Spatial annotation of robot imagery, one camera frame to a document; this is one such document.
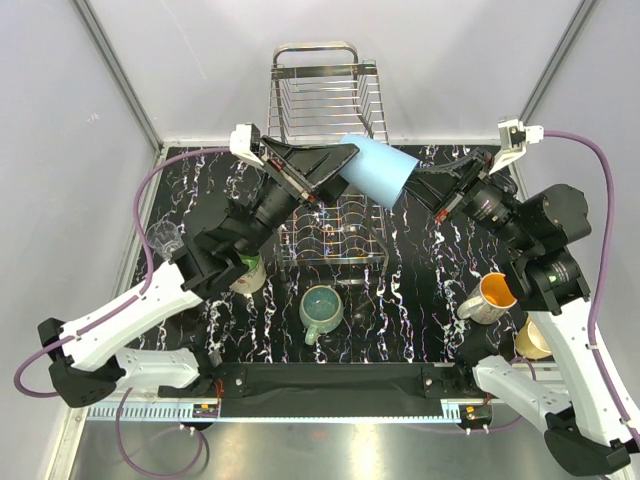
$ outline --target mug handle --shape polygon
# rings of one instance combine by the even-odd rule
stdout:
[[[481,305],[482,302],[482,297],[470,298],[458,307],[458,317],[460,317],[462,320],[466,320],[471,316],[472,310],[474,310],[475,307]]]
[[[311,325],[307,329],[307,334],[304,336],[304,343],[306,343],[307,345],[313,345],[314,343],[316,343],[317,339],[318,339],[318,328],[315,327],[314,325]]]

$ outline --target teal mug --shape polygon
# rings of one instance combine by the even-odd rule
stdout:
[[[324,285],[311,287],[300,302],[300,320],[307,327],[305,343],[313,345],[320,335],[334,330],[342,316],[343,305],[338,292]]]

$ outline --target dish rack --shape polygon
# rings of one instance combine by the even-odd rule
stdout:
[[[351,61],[309,63],[327,58],[331,51],[350,54]],[[307,63],[278,63],[282,54],[293,52]],[[337,143],[346,134],[389,143],[375,61],[359,62],[356,48],[347,42],[296,43],[276,48],[268,135],[292,145],[319,145]],[[285,267],[318,264],[382,264],[381,275],[386,272],[389,252],[384,209],[350,189],[333,207],[318,212],[298,208],[278,233],[276,254],[283,277]]]

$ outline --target black marble table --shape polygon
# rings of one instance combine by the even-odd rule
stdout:
[[[404,146],[425,164],[462,156],[469,146]],[[167,158],[185,150],[172,148]],[[223,189],[246,198],[257,172],[231,154],[191,158],[167,168],[160,181],[149,225],[166,219],[184,230],[183,219],[198,193]],[[517,306],[487,327],[460,320],[457,306],[480,278],[497,271],[504,247],[465,218],[439,225],[410,196],[403,195],[385,214],[390,253],[385,275],[380,265],[291,267],[279,274],[277,235],[263,246],[267,281],[252,296],[228,291],[200,307],[167,319],[131,346],[176,349],[186,342],[218,350],[225,362],[436,362],[453,358],[470,335],[490,347],[513,350],[513,337],[524,324]],[[156,256],[156,266],[161,259]],[[134,277],[144,271],[141,256]],[[351,279],[355,283],[344,283]],[[345,305],[344,321],[319,338],[304,343],[298,308],[306,289],[333,285]]]

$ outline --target light blue cup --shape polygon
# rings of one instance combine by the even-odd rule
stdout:
[[[320,335],[340,325],[342,316],[342,299],[338,292],[324,285],[311,287],[300,302],[300,320],[307,327],[304,342],[307,345],[316,343]]]
[[[384,143],[359,135],[345,135],[340,143],[352,143],[360,152],[340,170],[340,176],[391,210],[418,160]]]

